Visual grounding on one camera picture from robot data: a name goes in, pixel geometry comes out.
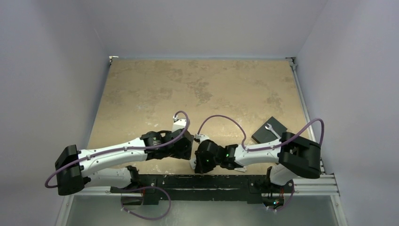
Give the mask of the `white remote control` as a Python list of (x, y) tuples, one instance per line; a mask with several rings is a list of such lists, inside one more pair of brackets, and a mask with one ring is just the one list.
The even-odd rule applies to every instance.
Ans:
[(192, 168), (192, 170), (195, 170), (196, 169), (196, 165), (197, 165), (196, 157), (191, 158), (189, 160), (189, 164), (190, 164), (190, 167)]

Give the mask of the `white battery cover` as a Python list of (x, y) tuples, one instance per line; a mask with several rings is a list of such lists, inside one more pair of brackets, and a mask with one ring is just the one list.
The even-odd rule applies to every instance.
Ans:
[(246, 172), (247, 168), (246, 167), (240, 167), (240, 168), (235, 168), (234, 170), (238, 171), (238, 172)]

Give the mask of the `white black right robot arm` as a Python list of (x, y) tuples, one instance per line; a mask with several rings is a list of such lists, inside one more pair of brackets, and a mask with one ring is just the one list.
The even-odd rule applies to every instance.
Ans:
[(247, 167), (258, 163), (274, 163), (264, 179), (265, 188), (277, 191), (288, 181), (302, 177), (317, 179), (321, 175), (321, 145), (291, 132), (284, 132), (271, 142), (249, 145), (216, 144), (206, 135), (196, 135), (199, 143), (190, 166), (196, 174), (205, 174), (216, 166), (228, 170)]

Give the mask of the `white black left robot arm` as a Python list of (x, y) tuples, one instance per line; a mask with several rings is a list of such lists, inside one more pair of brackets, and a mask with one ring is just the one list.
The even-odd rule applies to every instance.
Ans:
[(114, 186), (136, 192), (140, 188), (137, 170), (131, 166), (117, 170), (115, 166), (167, 157), (189, 160), (192, 144), (193, 135), (178, 129), (150, 131), (105, 148), (78, 150), (76, 145), (69, 145), (55, 162), (58, 194), (71, 195), (93, 186)]

